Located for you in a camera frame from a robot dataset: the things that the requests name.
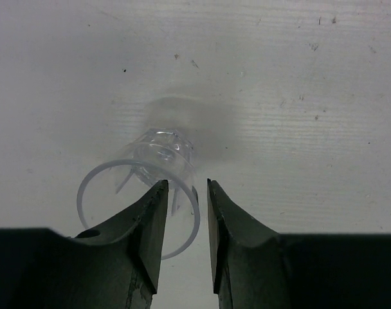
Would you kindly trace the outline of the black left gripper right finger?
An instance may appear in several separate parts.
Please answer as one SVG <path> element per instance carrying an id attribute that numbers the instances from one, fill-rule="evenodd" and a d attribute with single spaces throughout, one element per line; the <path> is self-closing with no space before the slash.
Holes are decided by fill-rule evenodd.
<path id="1" fill-rule="evenodd" d="M 207 186 L 220 308 L 391 308 L 391 234 L 281 234 Z"/>

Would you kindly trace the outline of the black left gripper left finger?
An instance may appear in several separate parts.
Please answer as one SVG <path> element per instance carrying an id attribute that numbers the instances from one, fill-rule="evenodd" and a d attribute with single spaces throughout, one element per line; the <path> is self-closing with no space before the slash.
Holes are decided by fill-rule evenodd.
<path id="1" fill-rule="evenodd" d="M 0 308 L 150 308 L 167 202 L 162 180 L 74 238 L 46 228 L 0 229 Z"/>

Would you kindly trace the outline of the clear faceted glass cup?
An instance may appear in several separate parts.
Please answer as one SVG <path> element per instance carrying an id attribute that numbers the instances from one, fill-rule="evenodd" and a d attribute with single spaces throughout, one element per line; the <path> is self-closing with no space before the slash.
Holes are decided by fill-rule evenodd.
<path id="1" fill-rule="evenodd" d="M 81 181 L 76 208 L 90 229 L 137 202 L 158 181 L 168 182 L 162 258 L 183 253 L 195 240 L 201 212 L 195 187 L 194 147 L 176 129 L 149 129 Z"/>

